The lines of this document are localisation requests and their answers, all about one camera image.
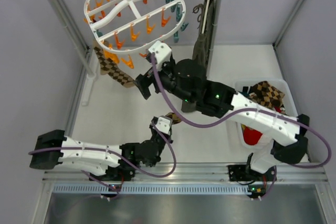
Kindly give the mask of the tan brown argyle sock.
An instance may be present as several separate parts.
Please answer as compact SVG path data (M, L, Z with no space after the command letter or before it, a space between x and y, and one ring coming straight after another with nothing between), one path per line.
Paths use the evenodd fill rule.
M100 64L100 74L107 75L124 88L134 87L134 80L131 76L123 72L116 63L114 63L111 59L107 59L104 56L103 48L98 44L96 40L92 42L93 50L96 53Z

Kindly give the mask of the large yellow brown argyle sock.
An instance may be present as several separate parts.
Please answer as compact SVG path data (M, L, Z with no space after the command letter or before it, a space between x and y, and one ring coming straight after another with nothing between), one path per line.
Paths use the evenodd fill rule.
M249 98L269 109L281 108L284 97L285 94L268 81L262 81L250 87Z

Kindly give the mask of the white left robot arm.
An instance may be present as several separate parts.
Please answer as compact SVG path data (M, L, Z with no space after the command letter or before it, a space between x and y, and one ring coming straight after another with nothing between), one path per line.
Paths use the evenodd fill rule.
M82 170L99 181L130 181L135 172L162 178L175 172L176 155L171 151L173 167L164 175L145 171L141 166L154 167L161 160L165 147L172 150L172 129L167 124L150 124L152 136L141 143L97 145L76 141L62 130L54 130L38 137L35 149L29 152L30 168L51 170L56 166Z

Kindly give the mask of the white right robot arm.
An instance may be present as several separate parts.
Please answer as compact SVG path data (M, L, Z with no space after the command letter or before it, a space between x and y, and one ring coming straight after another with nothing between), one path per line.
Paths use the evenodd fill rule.
M157 93L170 93L203 115L229 119L269 136L270 143L248 156L248 170L264 174L280 163L296 165L306 154L308 139L303 125L309 124L308 116L294 118L263 108L235 89L208 80L205 68L193 60L175 62L170 58L160 70L150 68L138 75L134 83L145 99L154 85Z

